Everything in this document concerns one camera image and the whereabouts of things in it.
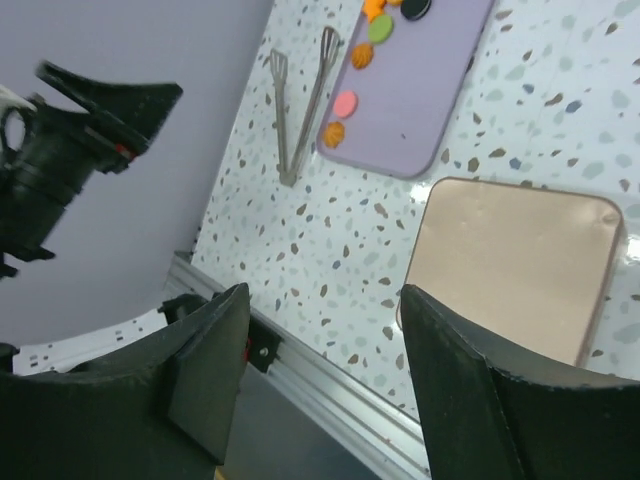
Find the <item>gold cookie tin lid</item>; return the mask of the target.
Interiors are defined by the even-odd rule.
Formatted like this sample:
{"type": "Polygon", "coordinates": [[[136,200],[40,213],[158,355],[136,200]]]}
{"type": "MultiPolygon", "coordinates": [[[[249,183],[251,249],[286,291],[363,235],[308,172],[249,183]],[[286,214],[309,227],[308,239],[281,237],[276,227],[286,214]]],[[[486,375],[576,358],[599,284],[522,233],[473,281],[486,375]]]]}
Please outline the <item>gold cookie tin lid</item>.
{"type": "Polygon", "coordinates": [[[430,190],[405,281],[581,367],[624,232],[621,210],[603,197],[447,177],[430,190]]]}

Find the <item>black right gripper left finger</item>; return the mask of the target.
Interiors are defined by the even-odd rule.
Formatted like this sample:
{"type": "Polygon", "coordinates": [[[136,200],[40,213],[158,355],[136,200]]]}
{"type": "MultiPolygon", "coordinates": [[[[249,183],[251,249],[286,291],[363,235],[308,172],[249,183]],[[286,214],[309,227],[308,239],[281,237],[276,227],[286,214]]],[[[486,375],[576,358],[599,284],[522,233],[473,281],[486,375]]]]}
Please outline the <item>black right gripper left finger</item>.
{"type": "Polygon", "coordinates": [[[1,347],[5,479],[210,479],[245,370],[249,289],[66,373],[20,376],[1,347]]]}

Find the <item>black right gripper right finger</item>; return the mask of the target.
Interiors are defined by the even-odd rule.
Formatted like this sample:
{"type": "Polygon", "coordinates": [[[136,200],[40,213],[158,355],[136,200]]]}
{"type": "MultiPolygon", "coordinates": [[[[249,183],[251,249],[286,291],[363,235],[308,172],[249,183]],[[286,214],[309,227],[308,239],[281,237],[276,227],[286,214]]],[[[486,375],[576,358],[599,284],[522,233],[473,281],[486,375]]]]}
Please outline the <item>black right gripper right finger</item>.
{"type": "Polygon", "coordinates": [[[404,343],[435,479],[635,479],[639,384],[517,345],[414,285],[404,343]]]}

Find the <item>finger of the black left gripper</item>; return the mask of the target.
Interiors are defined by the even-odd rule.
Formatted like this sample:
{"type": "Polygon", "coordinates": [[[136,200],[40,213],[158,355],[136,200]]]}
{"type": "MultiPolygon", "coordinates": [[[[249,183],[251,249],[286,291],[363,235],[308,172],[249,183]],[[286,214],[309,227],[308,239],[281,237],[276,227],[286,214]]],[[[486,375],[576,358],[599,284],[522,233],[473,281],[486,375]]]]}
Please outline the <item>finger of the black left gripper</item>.
{"type": "Polygon", "coordinates": [[[85,110],[95,109],[98,82],[74,74],[49,61],[40,62],[35,75],[85,110]]]}
{"type": "Polygon", "coordinates": [[[82,98],[96,131],[128,150],[148,150],[180,100],[176,83],[100,84],[82,98]]]}

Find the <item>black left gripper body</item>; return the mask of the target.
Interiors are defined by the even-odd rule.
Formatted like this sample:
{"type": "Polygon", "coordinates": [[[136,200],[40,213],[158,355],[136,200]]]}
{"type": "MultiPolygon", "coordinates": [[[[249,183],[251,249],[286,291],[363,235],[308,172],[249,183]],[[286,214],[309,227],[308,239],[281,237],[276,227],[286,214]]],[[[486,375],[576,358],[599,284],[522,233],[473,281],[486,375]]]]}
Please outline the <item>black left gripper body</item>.
{"type": "Polygon", "coordinates": [[[118,174],[143,153],[143,119],[128,106],[74,112],[35,102],[29,169],[40,175],[118,174]]]}

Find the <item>metal tongs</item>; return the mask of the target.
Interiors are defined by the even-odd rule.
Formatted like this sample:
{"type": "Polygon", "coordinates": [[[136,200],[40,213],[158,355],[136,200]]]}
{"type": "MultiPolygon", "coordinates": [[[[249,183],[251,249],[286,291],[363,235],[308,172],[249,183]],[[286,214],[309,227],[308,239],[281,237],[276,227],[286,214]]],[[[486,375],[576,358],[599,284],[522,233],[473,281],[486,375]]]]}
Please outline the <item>metal tongs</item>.
{"type": "Polygon", "coordinates": [[[304,115],[291,113],[295,110],[293,102],[295,98],[290,95],[287,87],[288,57],[281,51],[272,48],[269,55],[269,66],[274,86],[275,128],[277,134],[277,152],[279,182],[292,188],[297,180],[299,170],[303,163],[306,146],[311,135],[311,129],[320,99],[329,77],[329,73],[335,64],[341,45],[340,35],[332,26],[325,26],[320,37],[320,51],[318,66],[313,87],[307,102],[304,115]],[[289,126],[293,120],[300,120],[297,127],[298,133],[295,146],[292,151],[291,142],[288,139],[289,126]]]}

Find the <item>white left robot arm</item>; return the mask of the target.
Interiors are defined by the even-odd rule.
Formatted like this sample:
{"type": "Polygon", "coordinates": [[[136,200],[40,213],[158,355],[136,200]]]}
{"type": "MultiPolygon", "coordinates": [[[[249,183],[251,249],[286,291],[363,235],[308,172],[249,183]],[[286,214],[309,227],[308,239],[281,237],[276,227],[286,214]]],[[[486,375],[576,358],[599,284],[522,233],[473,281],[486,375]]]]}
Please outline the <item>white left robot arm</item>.
{"type": "Polygon", "coordinates": [[[1,338],[45,345],[151,308],[190,249],[210,177],[207,90],[189,61],[41,62],[1,108],[1,338]]]}

